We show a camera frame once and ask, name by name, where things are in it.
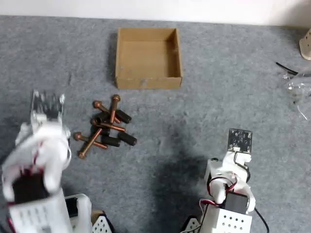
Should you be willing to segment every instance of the black wire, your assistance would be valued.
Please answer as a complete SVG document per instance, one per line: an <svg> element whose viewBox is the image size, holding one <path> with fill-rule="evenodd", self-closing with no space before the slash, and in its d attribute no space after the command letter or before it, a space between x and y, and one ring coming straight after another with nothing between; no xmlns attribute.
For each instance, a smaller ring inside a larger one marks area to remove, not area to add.
<svg viewBox="0 0 311 233"><path fill-rule="evenodd" d="M267 229L267 233L270 232L269 226L266 222L266 220L264 220L263 216L259 213L258 209L255 208L256 213L258 214L258 216L260 217L260 219L262 220L263 224L265 225L266 229Z"/></svg>
<svg viewBox="0 0 311 233"><path fill-rule="evenodd" d="M239 164L236 162L236 159L237 159L237 152L235 152L234 154L234 158L233 158L233 161L236 165L238 165L240 168L243 168L246 172L247 172L247 178L246 178L246 183L249 181L249 179L251 178L251 173L249 171L249 168L247 166L243 166L242 164Z"/></svg>
<svg viewBox="0 0 311 233"><path fill-rule="evenodd" d="M296 71L294 71L294 70L292 70L292 69L289 69L289 68L285 67L284 65L280 64L279 62L276 62L276 64L277 64L279 67L281 67L281 68L287 70L287 72L288 72L289 74L293 74L293 75L297 75L297 74L298 74L298 72L296 72Z"/></svg>

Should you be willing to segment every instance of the clear plastic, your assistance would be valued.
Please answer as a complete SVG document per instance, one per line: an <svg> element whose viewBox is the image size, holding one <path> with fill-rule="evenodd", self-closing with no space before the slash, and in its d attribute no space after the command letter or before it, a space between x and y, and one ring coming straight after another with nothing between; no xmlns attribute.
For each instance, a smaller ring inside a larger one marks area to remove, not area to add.
<svg viewBox="0 0 311 233"><path fill-rule="evenodd" d="M286 74L283 78L291 103L300 116L308 120L311 118L311 66L295 76Z"/></svg>

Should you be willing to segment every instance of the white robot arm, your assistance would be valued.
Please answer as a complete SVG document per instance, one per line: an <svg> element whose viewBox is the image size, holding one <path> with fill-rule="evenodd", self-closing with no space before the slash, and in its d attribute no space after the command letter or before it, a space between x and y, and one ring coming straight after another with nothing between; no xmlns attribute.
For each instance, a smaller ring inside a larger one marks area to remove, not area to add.
<svg viewBox="0 0 311 233"><path fill-rule="evenodd" d="M209 181L208 190L217 204L222 204L226 198L227 188L234 184L234 192L248 197L247 213L255 208L255 197L246 183L249 176L247 170L240 166L251 161L251 155L228 151L222 162L210 159L207 162L205 180Z"/></svg>
<svg viewBox="0 0 311 233"><path fill-rule="evenodd" d="M252 216L249 214L257 212L255 197L247 184L250 172L245 165L251 161L251 144L252 132L229 130L224 159L207 161L205 181L213 200L201 199L201 219L190 218L180 233L250 233Z"/></svg>
<svg viewBox="0 0 311 233"><path fill-rule="evenodd" d="M16 148L2 165L3 194L16 233L92 232L89 198L65 198L60 185L71 160L63 108L64 95L34 91L30 124L21 125ZM70 213L68 200L76 213Z"/></svg>

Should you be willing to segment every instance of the copper screw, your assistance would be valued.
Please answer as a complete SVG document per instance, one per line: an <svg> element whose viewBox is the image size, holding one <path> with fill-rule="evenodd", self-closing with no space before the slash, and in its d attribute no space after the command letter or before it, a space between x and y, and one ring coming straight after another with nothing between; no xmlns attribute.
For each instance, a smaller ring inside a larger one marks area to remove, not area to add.
<svg viewBox="0 0 311 233"><path fill-rule="evenodd" d="M111 108L111 115L110 115L110 124L112 124L115 121L116 116L116 109L118 106L118 102L121 100L119 95L113 95L112 96L112 108Z"/></svg>
<svg viewBox="0 0 311 233"><path fill-rule="evenodd" d="M96 133L88 140L86 143L86 146L82 149L82 151L79 152L79 158L85 159L87 151L90 149L90 147L93 145L95 139L101 134L103 129L99 128Z"/></svg>
<svg viewBox="0 0 311 233"><path fill-rule="evenodd" d="M81 141L84 141L84 142L88 142L88 138L87 137L84 137L81 132L76 132L73 134L73 138L77 141L81 140ZM102 144L102 143L99 143L97 141L94 141L93 142L93 145L99 147L99 148L102 148L102 149L107 149L107 146Z"/></svg>
<svg viewBox="0 0 311 233"><path fill-rule="evenodd" d="M109 123L98 123L95 119L91 120L91 124L97 127L102 127L102 128L111 128L113 130L117 130L117 131L121 131L121 132L125 132L125 128L120 127L120 126L116 126L113 124L109 124Z"/></svg>
<svg viewBox="0 0 311 233"><path fill-rule="evenodd" d="M101 102L101 101L95 100L95 101L93 102L93 107L94 107L94 108L97 108L97 109L100 109L100 110L102 110L103 112L107 112L107 113L110 114L110 111L109 111L108 109L106 109L106 108L102 105L102 102ZM115 121L116 123L118 123L118 124L121 123L121 121L120 121L118 118L116 118L116 117L114 118L114 121Z"/></svg>

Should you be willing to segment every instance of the cardboard box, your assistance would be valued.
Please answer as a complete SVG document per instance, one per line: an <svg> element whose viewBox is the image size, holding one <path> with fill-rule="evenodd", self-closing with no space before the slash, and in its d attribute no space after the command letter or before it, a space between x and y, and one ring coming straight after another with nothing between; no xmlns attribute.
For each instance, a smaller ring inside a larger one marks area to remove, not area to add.
<svg viewBox="0 0 311 233"><path fill-rule="evenodd" d="M182 77L178 29L119 29L116 60L119 89L177 89Z"/></svg>

